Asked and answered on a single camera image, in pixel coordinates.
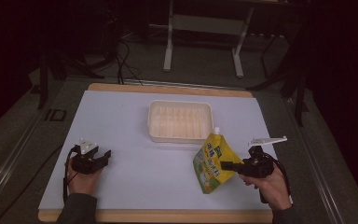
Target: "translucent container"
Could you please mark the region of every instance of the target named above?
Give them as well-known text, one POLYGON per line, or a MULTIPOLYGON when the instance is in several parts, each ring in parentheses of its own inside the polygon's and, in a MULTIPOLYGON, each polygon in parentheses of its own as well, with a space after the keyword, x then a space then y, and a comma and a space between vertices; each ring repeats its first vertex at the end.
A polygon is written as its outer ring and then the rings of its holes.
POLYGON ((213 131, 208 104, 153 101, 147 125, 154 142, 203 144, 213 131))

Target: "food pouch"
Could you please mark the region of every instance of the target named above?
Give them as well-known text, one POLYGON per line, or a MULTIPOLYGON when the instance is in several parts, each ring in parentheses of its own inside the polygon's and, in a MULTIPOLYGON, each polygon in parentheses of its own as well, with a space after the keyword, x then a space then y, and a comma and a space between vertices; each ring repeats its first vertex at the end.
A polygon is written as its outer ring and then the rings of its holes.
POLYGON ((220 161, 242 162, 220 134, 219 128, 215 127, 214 133, 209 134, 193 160, 197 179, 205 194, 211 193, 235 175, 234 171, 222 170, 220 161))

